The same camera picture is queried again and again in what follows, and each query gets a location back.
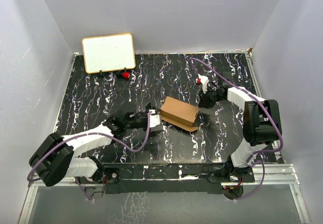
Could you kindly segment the brown cardboard box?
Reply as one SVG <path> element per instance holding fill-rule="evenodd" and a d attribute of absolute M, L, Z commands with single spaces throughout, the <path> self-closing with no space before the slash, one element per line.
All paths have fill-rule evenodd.
<path fill-rule="evenodd" d="M 161 119 L 187 132 L 197 131 L 195 120 L 199 108 L 175 98 L 167 96 L 160 108 Z"/>

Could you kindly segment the red black stamp toy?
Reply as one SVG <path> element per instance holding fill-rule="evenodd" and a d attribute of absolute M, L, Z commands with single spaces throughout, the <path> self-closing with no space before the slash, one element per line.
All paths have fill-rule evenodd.
<path fill-rule="evenodd" d="M 128 80 L 130 78 L 130 72 L 128 72 L 128 70 L 126 68 L 124 68 L 123 70 L 121 70 L 118 74 L 119 77 L 124 78 L 126 80 Z"/>

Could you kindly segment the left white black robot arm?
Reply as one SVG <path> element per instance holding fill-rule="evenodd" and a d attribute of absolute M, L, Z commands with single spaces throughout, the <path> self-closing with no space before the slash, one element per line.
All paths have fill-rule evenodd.
<path fill-rule="evenodd" d="M 118 143 L 128 151 L 143 150 L 149 137 L 160 133 L 160 109 L 150 103 L 144 111 L 139 111 L 131 102 L 122 103 L 120 108 L 97 127 L 73 135 L 49 134 L 31 156 L 31 171 L 28 182 L 43 181 L 47 187 L 59 183 L 64 178 L 84 177 L 93 183 L 104 178 L 104 165 L 93 156 L 82 157 L 88 151 Z M 122 141 L 127 130 L 143 129 L 146 134 L 138 148 L 132 148 Z"/>

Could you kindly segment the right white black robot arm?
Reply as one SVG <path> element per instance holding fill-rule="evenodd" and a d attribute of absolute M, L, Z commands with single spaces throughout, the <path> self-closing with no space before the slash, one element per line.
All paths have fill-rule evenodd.
<path fill-rule="evenodd" d="M 219 178 L 226 177 L 236 182 L 248 174 L 248 164 L 267 145 L 278 140 L 278 134 L 282 133 L 278 102 L 253 95 L 241 86 L 225 83 L 218 86 L 206 76 L 199 75 L 196 83 L 200 85 L 199 107 L 212 108 L 216 102 L 226 100 L 243 110 L 243 139 L 240 145 L 222 168 L 211 171 Z"/>

